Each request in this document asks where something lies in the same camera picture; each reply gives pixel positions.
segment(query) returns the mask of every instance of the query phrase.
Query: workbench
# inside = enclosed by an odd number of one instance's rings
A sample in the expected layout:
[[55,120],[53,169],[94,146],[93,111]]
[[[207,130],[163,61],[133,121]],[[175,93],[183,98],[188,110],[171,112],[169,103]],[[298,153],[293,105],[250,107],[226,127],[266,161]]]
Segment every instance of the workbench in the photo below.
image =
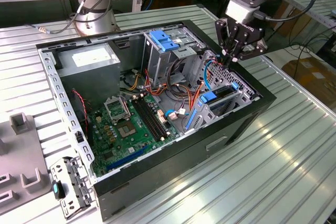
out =
[[[197,6],[116,15],[121,29],[191,19],[216,40],[216,17]],[[47,29],[66,22],[43,24]],[[75,156],[35,44],[78,37],[30,27],[0,29],[0,120],[33,115],[47,167]],[[336,115],[264,56],[241,63],[277,100],[233,144],[106,223],[323,223],[336,207]],[[50,192],[0,223],[64,223]],[[71,223],[100,223],[92,205]]]

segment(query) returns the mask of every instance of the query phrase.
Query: green circuit board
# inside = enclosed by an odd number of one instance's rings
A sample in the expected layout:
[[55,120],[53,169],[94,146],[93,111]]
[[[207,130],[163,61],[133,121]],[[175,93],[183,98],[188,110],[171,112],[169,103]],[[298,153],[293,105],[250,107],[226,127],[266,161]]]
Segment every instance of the green circuit board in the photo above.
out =
[[[159,108],[153,97],[147,95],[144,100],[151,106],[152,113],[158,118],[157,110]],[[165,140],[157,142],[133,107],[132,102],[128,100],[126,104],[131,116],[129,120],[118,121],[116,125],[112,124],[105,107],[88,114],[93,140],[90,145],[95,156],[92,166],[98,177],[109,172],[111,166],[116,168],[128,163],[132,159],[179,137],[179,133],[172,125],[164,126],[161,124],[166,131],[170,132],[170,135]]]

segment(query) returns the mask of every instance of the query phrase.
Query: blue cable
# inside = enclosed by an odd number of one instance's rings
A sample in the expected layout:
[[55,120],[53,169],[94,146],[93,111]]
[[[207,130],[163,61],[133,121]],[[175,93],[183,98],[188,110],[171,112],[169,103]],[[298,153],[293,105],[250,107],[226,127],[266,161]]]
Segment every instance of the blue cable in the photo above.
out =
[[207,81],[207,79],[206,79],[206,69],[208,68],[208,66],[210,66],[210,64],[211,64],[212,62],[214,62],[214,61],[213,61],[213,60],[209,61],[209,62],[207,63],[207,65],[205,65],[205,68],[204,68],[204,83],[205,83],[206,87],[207,87],[209,90],[211,90],[211,87],[210,87],[210,84],[208,83],[208,81]]
[[147,8],[146,8],[145,10],[148,10],[148,8],[151,7],[152,1],[153,1],[153,0],[151,0],[151,1],[149,2],[149,5],[147,6]]
[[166,113],[165,113],[165,116],[167,117],[170,113],[173,113],[175,112],[175,110],[168,110]]

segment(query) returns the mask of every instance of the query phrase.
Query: blue plastic clip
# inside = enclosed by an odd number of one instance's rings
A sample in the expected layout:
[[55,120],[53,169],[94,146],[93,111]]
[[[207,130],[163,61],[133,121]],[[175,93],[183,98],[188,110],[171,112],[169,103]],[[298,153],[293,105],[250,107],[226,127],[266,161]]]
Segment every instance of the blue plastic clip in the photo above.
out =
[[207,103],[208,101],[216,99],[217,96],[213,92],[207,92],[201,96],[201,101]]
[[234,90],[238,90],[239,89],[239,85],[237,82],[232,82],[231,86],[234,88]]
[[170,37],[161,30],[150,31],[149,32],[155,43],[162,49],[162,51],[167,52],[180,48],[178,44],[175,44]]

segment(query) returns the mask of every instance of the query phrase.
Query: metal bracket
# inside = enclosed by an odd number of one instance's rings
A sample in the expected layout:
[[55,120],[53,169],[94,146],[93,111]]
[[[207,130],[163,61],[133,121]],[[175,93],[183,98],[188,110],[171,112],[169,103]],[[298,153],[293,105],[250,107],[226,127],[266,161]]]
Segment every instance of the metal bracket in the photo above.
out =
[[64,157],[50,170],[54,181],[61,183],[64,189],[65,198],[60,200],[60,205],[67,220],[91,206],[95,194],[80,157]]

